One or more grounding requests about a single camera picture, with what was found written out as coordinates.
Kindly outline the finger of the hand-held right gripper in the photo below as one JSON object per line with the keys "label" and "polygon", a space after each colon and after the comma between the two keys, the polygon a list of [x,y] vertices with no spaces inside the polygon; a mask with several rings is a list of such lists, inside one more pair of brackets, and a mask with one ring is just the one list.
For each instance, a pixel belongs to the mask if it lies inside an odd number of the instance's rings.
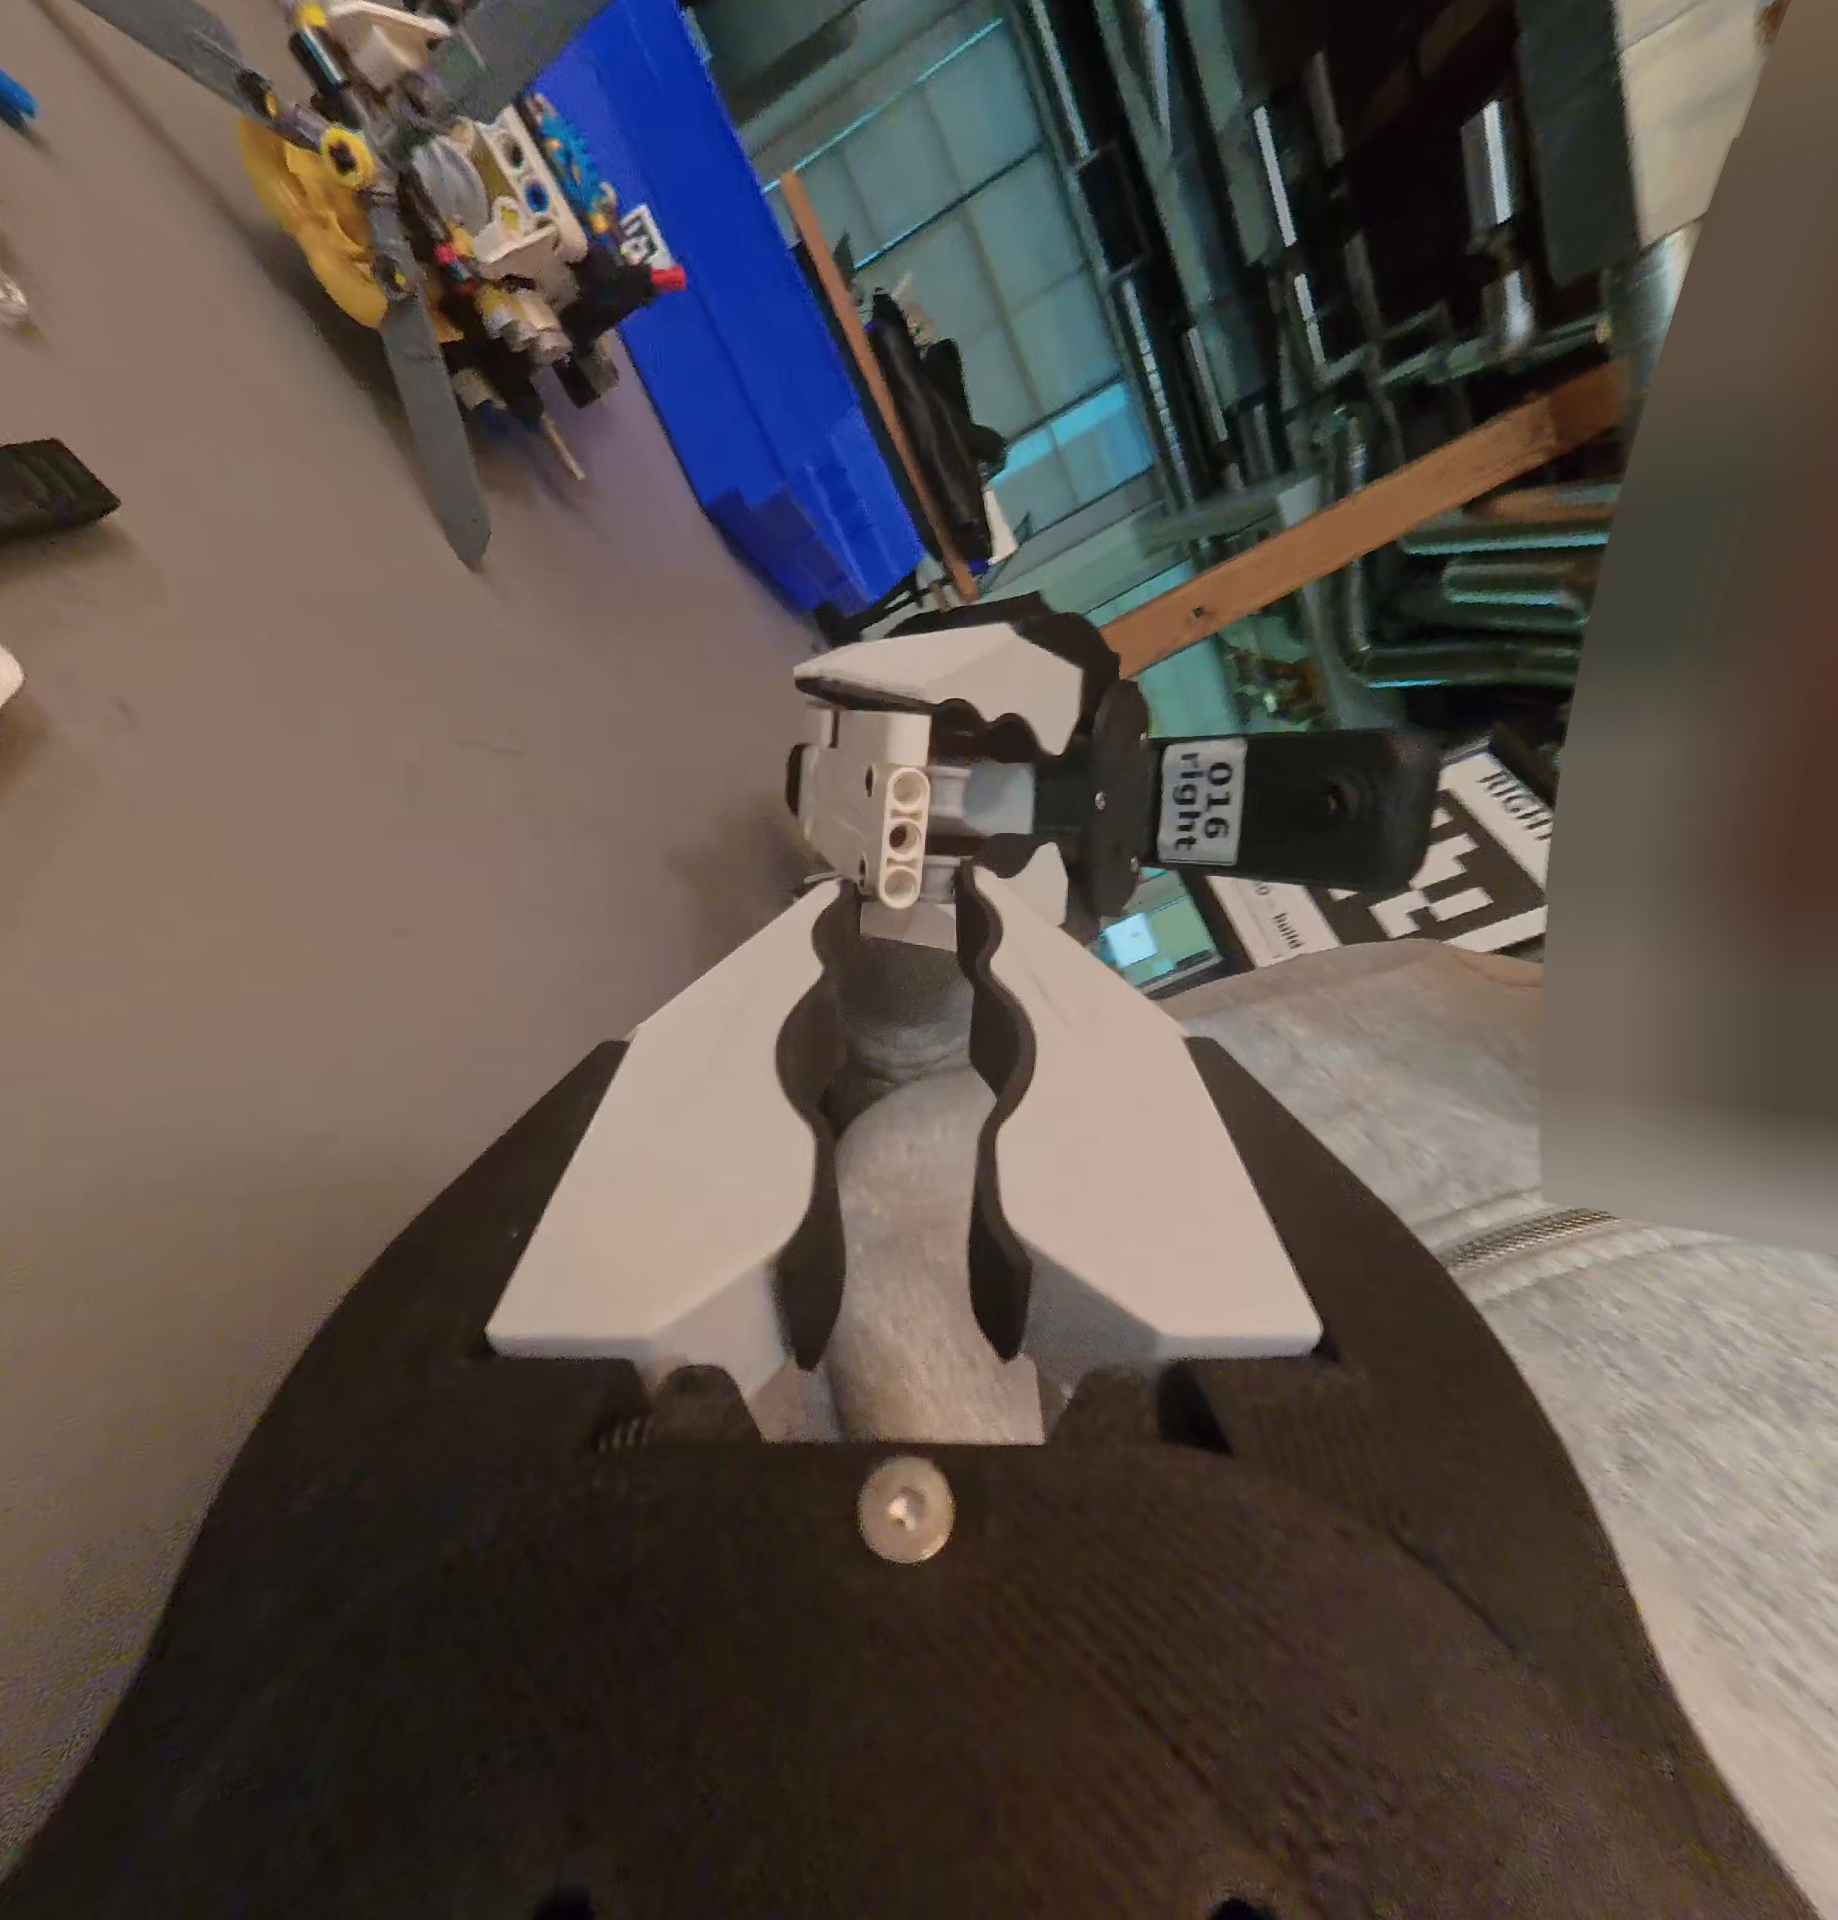
{"label": "finger of the hand-held right gripper", "polygon": [[1000,876],[1042,919],[1067,929],[1071,876],[1057,843],[1044,833],[1013,832],[985,836],[955,852],[962,869]]}
{"label": "finger of the hand-held right gripper", "polygon": [[1083,668],[1009,621],[859,641],[795,667],[795,685],[830,706],[1017,723],[1045,756],[1071,746],[1084,713]]}

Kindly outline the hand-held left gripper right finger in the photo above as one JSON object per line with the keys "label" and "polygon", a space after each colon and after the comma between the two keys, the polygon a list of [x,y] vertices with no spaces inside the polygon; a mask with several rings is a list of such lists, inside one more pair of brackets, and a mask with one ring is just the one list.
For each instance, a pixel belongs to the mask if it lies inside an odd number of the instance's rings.
{"label": "hand-held left gripper right finger", "polygon": [[1187,1032],[987,869],[955,876],[993,1094],[969,1225],[996,1357],[1309,1357],[1322,1323]]}

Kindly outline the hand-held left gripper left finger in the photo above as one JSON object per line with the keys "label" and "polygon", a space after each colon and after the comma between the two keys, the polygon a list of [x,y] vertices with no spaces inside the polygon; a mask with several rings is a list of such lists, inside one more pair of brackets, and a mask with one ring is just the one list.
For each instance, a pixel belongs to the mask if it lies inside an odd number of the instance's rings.
{"label": "hand-held left gripper left finger", "polygon": [[849,885],[824,880],[635,1031],[489,1320],[496,1351],[816,1366],[847,1268],[847,955]]}

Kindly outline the white lego wing assembly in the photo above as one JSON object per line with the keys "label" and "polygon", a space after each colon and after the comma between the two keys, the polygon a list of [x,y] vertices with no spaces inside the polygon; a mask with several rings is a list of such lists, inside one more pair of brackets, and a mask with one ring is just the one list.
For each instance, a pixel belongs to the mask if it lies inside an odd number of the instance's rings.
{"label": "white lego wing assembly", "polygon": [[924,706],[815,698],[788,758],[788,808],[811,850],[861,901],[897,914],[940,899],[940,875],[985,840],[964,810],[975,764],[940,760],[932,735]]}

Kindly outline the zebra-striped lego aeroplane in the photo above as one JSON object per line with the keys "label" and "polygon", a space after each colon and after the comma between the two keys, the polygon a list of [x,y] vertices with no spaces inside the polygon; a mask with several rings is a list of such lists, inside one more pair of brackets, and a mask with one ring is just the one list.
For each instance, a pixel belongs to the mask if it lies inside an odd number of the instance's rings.
{"label": "zebra-striped lego aeroplane", "polygon": [[300,101],[207,5],[83,11],[239,113],[262,203],[377,334],[427,501],[466,565],[490,543],[472,416],[516,425],[581,478],[542,379],[596,402],[609,337],[687,282],[625,253],[614,190],[540,89],[609,5],[280,5]]}

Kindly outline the person's right forearm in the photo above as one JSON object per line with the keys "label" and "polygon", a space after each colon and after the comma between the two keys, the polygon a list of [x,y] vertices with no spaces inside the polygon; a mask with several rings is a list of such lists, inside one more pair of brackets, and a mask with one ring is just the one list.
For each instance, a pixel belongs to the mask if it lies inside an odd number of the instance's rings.
{"label": "person's right forearm", "polygon": [[847,1274],[820,1371],[852,1440],[1036,1446],[1029,1359],[1002,1360],[971,1301],[980,1129],[973,988],[955,953],[864,939],[840,972],[831,1091]]}

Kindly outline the black lego strip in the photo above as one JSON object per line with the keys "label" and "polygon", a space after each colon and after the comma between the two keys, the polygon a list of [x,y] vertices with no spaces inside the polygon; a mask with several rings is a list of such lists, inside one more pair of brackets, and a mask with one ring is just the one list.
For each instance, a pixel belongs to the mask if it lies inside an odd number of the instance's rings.
{"label": "black lego strip", "polygon": [[58,438],[0,444],[0,548],[98,524],[121,498]]}

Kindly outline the black bag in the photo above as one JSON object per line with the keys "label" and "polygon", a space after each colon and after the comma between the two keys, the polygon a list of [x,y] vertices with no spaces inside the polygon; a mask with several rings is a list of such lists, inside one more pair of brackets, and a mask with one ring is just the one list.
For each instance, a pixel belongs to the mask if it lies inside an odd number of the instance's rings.
{"label": "black bag", "polygon": [[1005,440],[975,418],[964,356],[953,338],[917,329],[906,304],[879,290],[868,341],[921,478],[948,533],[973,571],[995,558],[985,492],[1008,456]]}

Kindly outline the wooden-edged desk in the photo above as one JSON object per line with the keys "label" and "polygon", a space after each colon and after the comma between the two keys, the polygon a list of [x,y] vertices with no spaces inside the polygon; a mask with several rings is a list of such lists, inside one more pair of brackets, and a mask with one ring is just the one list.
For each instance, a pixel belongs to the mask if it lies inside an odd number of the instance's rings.
{"label": "wooden-edged desk", "polygon": [[798,239],[805,253],[805,261],[820,291],[820,298],[831,310],[831,320],[839,327],[839,337],[844,345],[852,373],[859,378],[859,383],[871,399],[872,414],[881,427],[881,438],[890,445],[890,468],[897,474],[911,503],[917,507],[921,526],[932,535],[937,545],[937,558],[946,568],[949,586],[937,589],[932,598],[940,606],[973,604],[980,595],[980,586],[964,561],[962,551],[952,538],[948,520],[940,516],[938,501],[924,470],[916,460],[905,419],[900,418],[893,394],[890,393],[890,386],[883,378],[883,368],[879,365],[872,338],[868,337],[866,321],[861,320],[859,304],[851,291],[847,276],[840,273],[836,253],[830,247],[824,226],[819,224],[811,195],[795,169],[782,169],[780,192],[794,218]]}

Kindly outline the blue plastic bin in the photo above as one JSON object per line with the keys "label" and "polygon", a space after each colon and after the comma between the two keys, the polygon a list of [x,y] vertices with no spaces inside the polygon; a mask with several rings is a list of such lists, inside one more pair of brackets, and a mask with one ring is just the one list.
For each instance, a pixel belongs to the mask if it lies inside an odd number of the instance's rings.
{"label": "blue plastic bin", "polygon": [[687,276],[622,334],[704,515],[795,611],[868,611],[925,545],[680,5],[607,6],[542,89]]}

